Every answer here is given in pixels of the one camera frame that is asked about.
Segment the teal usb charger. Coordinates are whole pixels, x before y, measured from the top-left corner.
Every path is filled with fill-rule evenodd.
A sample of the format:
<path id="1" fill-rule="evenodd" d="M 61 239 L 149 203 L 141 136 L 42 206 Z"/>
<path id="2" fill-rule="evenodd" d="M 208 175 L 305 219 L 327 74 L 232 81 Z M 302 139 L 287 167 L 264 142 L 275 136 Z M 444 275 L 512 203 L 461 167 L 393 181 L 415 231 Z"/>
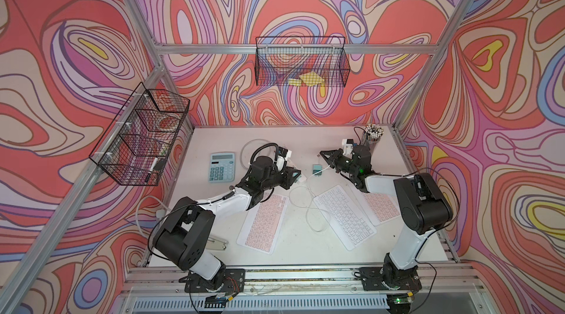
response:
<path id="1" fill-rule="evenodd" d="M 317 177 L 322 174 L 323 168 L 320 164 L 313 164 L 312 166 L 312 176 Z"/>

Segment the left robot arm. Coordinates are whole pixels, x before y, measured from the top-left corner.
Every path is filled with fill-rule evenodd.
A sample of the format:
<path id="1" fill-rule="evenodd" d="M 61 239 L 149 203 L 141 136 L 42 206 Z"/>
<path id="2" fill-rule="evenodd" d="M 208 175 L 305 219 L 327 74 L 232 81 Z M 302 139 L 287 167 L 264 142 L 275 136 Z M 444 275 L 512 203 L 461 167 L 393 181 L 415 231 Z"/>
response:
<path id="1" fill-rule="evenodd" d="M 148 250 L 219 287 L 226 265 L 206 249 L 214 223 L 268 201 L 265 193 L 277 187 L 289 190 L 301 175 L 288 164 L 290 157 L 291 151 L 276 143 L 259 147 L 247 172 L 229 192 L 205 201 L 180 199 L 151 231 Z"/>

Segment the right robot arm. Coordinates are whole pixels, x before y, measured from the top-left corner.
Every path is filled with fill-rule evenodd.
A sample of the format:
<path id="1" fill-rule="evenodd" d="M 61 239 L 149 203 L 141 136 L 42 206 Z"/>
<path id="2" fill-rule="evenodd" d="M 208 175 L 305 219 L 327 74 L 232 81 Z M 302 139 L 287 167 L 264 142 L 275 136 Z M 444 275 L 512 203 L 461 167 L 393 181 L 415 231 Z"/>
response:
<path id="1" fill-rule="evenodd" d="M 394 248 L 385 255 L 377 278 L 388 290 L 411 286 L 422 288 L 417 278 L 419 253 L 431 235 L 453 220 L 454 212 L 433 177 L 425 172 L 409 175 L 381 174 L 372 169 L 369 146 L 352 147 L 350 154 L 343 149 L 319 152 L 326 164 L 349 180 L 365 195 L 391 191 L 400 207 L 404 222 Z"/>

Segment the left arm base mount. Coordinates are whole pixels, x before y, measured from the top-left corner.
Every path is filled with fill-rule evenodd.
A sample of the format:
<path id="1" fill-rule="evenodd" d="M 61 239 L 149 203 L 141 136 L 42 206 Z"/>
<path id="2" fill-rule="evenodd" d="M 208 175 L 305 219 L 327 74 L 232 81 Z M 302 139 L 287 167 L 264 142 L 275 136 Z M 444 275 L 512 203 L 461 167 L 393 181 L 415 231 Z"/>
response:
<path id="1" fill-rule="evenodd" d="M 220 268 L 211 279 L 206 280 L 196 273 L 189 273 L 178 280 L 185 285 L 186 293 L 239 293 L 244 290 L 246 271 L 243 268 Z"/>

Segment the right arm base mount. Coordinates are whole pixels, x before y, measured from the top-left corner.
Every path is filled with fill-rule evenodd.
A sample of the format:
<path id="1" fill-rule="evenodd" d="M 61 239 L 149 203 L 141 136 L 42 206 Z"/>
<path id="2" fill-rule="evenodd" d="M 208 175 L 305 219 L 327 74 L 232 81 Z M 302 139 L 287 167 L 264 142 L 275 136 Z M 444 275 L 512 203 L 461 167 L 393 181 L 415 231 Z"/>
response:
<path id="1" fill-rule="evenodd" d="M 393 265 L 383 267 L 363 267 L 353 272 L 360 280 L 365 291 L 401 291 L 417 293 L 422 290 L 422 283 L 417 273 L 418 266 L 399 270 Z"/>

